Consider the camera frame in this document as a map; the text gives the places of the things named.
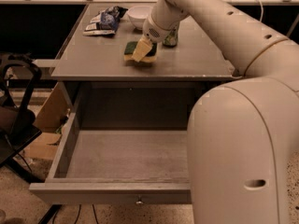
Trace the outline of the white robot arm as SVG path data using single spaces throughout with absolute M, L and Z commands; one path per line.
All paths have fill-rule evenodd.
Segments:
M 158 0 L 135 60 L 187 16 L 242 76 L 205 93 L 189 118 L 194 224 L 289 224 L 287 164 L 299 144 L 299 46 L 222 0 Z

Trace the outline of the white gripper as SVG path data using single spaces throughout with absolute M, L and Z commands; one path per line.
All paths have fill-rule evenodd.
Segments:
M 148 15 L 143 23 L 143 35 L 136 44 L 132 58 L 136 62 L 140 62 L 152 49 L 153 43 L 163 42 L 169 35 L 170 31 L 159 27 L 151 15 Z

